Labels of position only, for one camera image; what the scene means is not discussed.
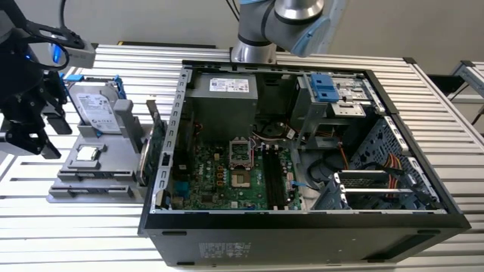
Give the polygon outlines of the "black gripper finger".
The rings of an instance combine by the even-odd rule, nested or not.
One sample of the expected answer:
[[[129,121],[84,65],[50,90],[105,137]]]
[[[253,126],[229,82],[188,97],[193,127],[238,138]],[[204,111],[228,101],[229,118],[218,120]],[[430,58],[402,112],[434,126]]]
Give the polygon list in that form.
[[[45,159],[60,158],[60,152],[49,141],[41,117],[42,107],[26,98],[16,97],[1,106],[1,151],[16,155],[40,155]]]
[[[38,89],[45,104],[41,110],[46,121],[58,135],[72,134],[72,129],[65,120],[62,105],[66,104],[65,87],[62,82],[44,81]]]

